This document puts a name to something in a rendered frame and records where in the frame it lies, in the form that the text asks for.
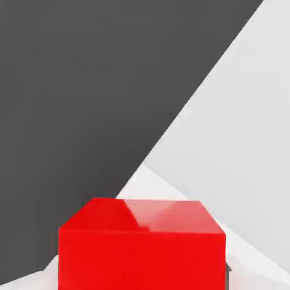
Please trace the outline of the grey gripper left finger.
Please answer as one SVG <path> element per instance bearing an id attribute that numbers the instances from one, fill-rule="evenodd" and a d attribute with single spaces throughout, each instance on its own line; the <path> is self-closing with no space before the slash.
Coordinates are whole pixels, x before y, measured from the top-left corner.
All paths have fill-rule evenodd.
<path id="1" fill-rule="evenodd" d="M 58 255 L 44 270 L 0 285 L 0 290 L 58 290 Z"/>

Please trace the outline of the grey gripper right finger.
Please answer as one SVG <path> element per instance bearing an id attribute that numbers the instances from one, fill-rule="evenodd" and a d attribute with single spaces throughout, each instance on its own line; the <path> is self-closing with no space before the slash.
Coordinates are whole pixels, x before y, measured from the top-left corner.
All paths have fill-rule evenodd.
<path id="1" fill-rule="evenodd" d="M 231 268 L 229 290 L 286 290 L 286 284 L 247 270 L 233 255 L 226 258 Z"/>

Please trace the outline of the small red cube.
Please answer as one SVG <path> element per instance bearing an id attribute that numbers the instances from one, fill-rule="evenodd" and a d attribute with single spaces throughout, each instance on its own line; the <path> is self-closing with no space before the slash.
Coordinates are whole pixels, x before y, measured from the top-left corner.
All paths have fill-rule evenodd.
<path id="1" fill-rule="evenodd" d="M 225 248 L 201 202 L 94 198 L 58 231 L 58 290 L 225 290 Z"/>

